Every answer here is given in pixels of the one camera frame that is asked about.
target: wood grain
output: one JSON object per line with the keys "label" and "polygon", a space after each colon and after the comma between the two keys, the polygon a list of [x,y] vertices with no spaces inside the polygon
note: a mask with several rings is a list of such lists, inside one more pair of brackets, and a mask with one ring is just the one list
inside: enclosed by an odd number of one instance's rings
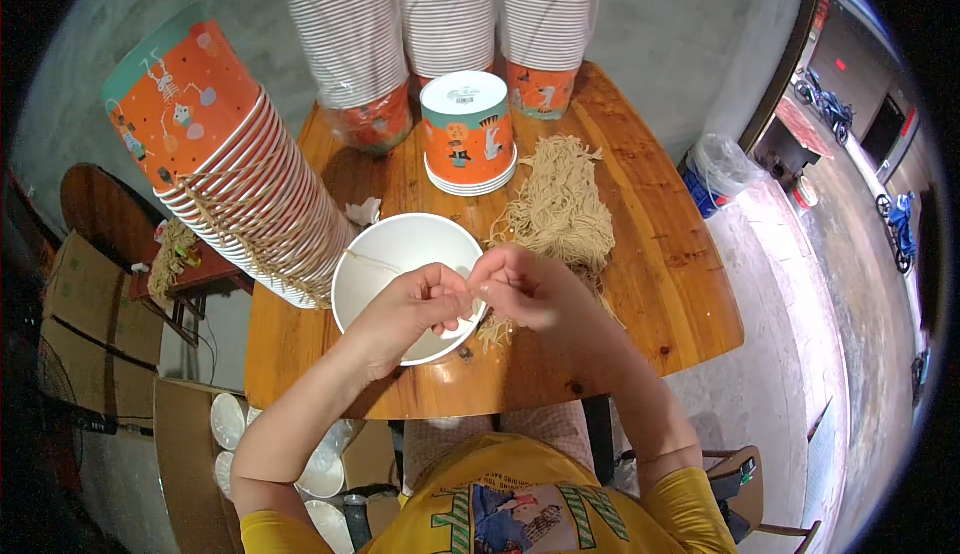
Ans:
{"label": "wood grain", "polygon": [[[640,350],[660,375],[693,367],[743,344],[737,302],[714,241],[664,150],[616,86],[585,62],[570,110],[558,121],[514,113],[519,155],[532,155],[540,137],[575,135],[602,148],[596,179],[613,215],[613,249],[606,294]],[[529,173],[520,166],[506,188],[459,198],[430,183],[423,127],[390,155],[374,159],[337,142],[314,107],[299,145],[341,206],[383,199],[383,216],[426,211],[449,217],[478,241]],[[301,310],[262,285],[253,293],[246,347],[246,395],[269,406],[330,346],[340,331],[330,311]],[[603,393],[603,377],[574,368],[570,356],[547,350],[520,330],[512,346],[467,350],[435,364],[399,369],[370,386],[346,417],[427,418],[490,414]]]}
{"label": "wood grain", "polygon": [[154,228],[162,218],[142,200],[95,164],[71,166],[60,182],[66,225],[127,272],[156,243]]}

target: wooden chair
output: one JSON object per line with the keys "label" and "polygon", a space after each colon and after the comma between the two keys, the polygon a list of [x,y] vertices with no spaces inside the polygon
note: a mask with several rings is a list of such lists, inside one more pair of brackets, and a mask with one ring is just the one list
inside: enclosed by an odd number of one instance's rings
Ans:
{"label": "wooden chair", "polygon": [[763,521],[763,468],[761,464],[761,451],[755,445],[748,445],[739,450],[704,450],[704,458],[722,458],[723,460],[710,468],[706,475],[711,481],[730,476],[740,472],[740,466],[745,464],[750,458],[756,462],[756,468],[750,481],[740,487],[740,492],[736,497],[726,500],[731,512],[736,512],[750,523],[750,530],[747,535],[753,531],[763,533],[772,533],[774,535],[803,537],[803,542],[797,548],[795,554],[804,554],[813,539],[820,530],[821,521],[813,523],[809,529],[797,527],[782,527],[780,525],[768,525]]}

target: stack of paper bowls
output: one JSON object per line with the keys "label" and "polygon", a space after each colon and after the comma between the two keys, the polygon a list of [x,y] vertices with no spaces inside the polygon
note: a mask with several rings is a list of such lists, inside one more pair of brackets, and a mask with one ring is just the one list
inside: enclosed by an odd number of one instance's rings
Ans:
{"label": "stack of paper bowls", "polygon": [[385,151],[412,127],[398,0],[287,0],[318,100],[342,138]]}
{"label": "stack of paper bowls", "polygon": [[[356,230],[265,91],[234,139],[196,176],[154,192],[224,258],[294,306],[317,307],[314,295],[330,293],[336,263]],[[264,263],[275,271],[265,271]]]}
{"label": "stack of paper bowls", "polygon": [[496,75],[460,71],[430,81],[420,92],[426,173],[455,196],[495,191],[517,169],[507,84]]}
{"label": "stack of paper bowls", "polygon": [[599,0],[502,0],[503,55],[541,70],[580,66]]}
{"label": "stack of paper bowls", "polygon": [[330,293],[354,226],[202,7],[130,51],[101,99],[153,192],[211,247],[296,306]]}
{"label": "stack of paper bowls", "polygon": [[494,63],[494,0],[400,0],[413,71],[435,79]]}

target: motorcycle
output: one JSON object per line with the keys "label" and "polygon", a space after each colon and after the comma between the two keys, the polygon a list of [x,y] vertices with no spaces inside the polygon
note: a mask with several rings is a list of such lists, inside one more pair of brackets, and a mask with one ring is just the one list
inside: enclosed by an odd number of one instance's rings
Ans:
{"label": "motorcycle", "polygon": [[820,76],[815,71],[807,69],[803,76],[793,86],[794,95],[806,105],[813,104],[820,118],[833,130],[837,143],[846,146],[857,112],[850,104],[844,104],[833,91],[824,91],[820,86]]}
{"label": "motorcycle", "polygon": [[887,223],[887,234],[894,246],[896,269],[903,274],[910,271],[917,256],[917,241],[910,228],[910,216],[913,214],[914,193],[896,196],[896,206],[890,196],[880,194],[876,197],[876,211],[880,212]]}

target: bowl rim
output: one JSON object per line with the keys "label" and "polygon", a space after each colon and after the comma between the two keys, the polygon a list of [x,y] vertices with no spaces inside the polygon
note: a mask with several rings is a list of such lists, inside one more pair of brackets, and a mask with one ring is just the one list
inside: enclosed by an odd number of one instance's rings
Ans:
{"label": "bowl rim", "polygon": [[[476,251],[477,251],[477,258],[479,258],[480,256],[483,255],[483,248],[480,247],[480,244],[477,242],[476,238],[475,238],[473,235],[471,235],[471,233],[470,233],[469,231],[467,231],[465,228],[463,228],[460,224],[454,223],[453,221],[451,221],[451,220],[450,220],[449,218],[447,218],[446,216],[440,216],[439,214],[431,214],[431,213],[429,213],[429,212],[404,212],[404,213],[401,213],[401,214],[395,214],[395,215],[393,215],[393,216],[390,216],[390,217],[387,217],[387,218],[385,218],[385,219],[382,219],[382,220],[380,220],[379,222],[374,223],[374,224],[370,225],[369,227],[367,227],[365,230],[361,231],[359,235],[357,235],[355,238],[353,238],[353,241],[351,241],[351,242],[350,242],[350,245],[347,246],[346,248],[347,248],[347,249],[352,249],[352,248],[356,245],[356,243],[357,243],[358,241],[360,241],[361,238],[364,237],[364,235],[367,235],[368,233],[370,233],[370,231],[373,230],[373,229],[374,229],[375,227],[377,227],[377,226],[380,226],[380,225],[382,225],[382,224],[387,224],[387,223],[390,223],[390,222],[394,222],[394,221],[396,221],[397,219],[407,219],[407,218],[416,218],[416,217],[429,218],[429,219],[431,219],[431,220],[441,221],[441,222],[443,222],[443,223],[445,223],[445,224],[449,224],[449,225],[452,225],[452,226],[456,227],[457,230],[459,230],[464,236],[468,237],[469,240],[470,240],[470,242],[474,244],[474,246],[476,247]],[[344,333],[345,330],[344,330],[344,324],[343,324],[342,320],[340,320],[340,315],[337,314],[337,296],[336,296],[336,293],[337,293],[337,292],[336,292],[336,286],[337,286],[337,278],[340,276],[340,270],[341,270],[342,267],[343,267],[343,264],[344,264],[344,260],[345,260],[345,259],[347,259],[347,252],[346,252],[346,251],[344,251],[344,252],[340,255],[340,260],[337,261],[337,268],[336,268],[336,270],[333,272],[333,281],[330,283],[330,310],[333,312],[333,320],[336,321],[336,323],[337,323],[337,328],[340,329],[341,334]],[[486,315],[486,313],[487,313],[487,303],[484,302],[484,301],[481,301],[480,312],[478,313],[478,318],[481,319],[481,320],[483,320],[483,318],[484,318],[484,316]],[[457,349],[458,347],[460,347],[461,345],[463,345],[463,343],[464,343],[471,335],[474,334],[474,331],[476,331],[476,328],[477,328],[477,324],[479,324],[479,322],[474,323],[473,328],[472,328],[470,331],[464,332],[460,337],[458,337],[458,338],[456,339],[456,341],[453,342],[453,344],[450,344],[448,347],[444,348],[443,350],[439,351],[438,353],[433,354],[432,356],[427,356],[426,358],[420,358],[419,360],[401,360],[401,361],[400,361],[400,366],[402,366],[402,367],[415,367],[415,366],[417,366],[417,365],[423,365],[423,364],[427,364],[427,363],[429,363],[429,362],[433,362],[433,361],[435,361],[435,360],[438,360],[439,358],[442,358],[443,356],[446,356],[446,355],[449,354],[451,351],[454,351],[455,349]]]}

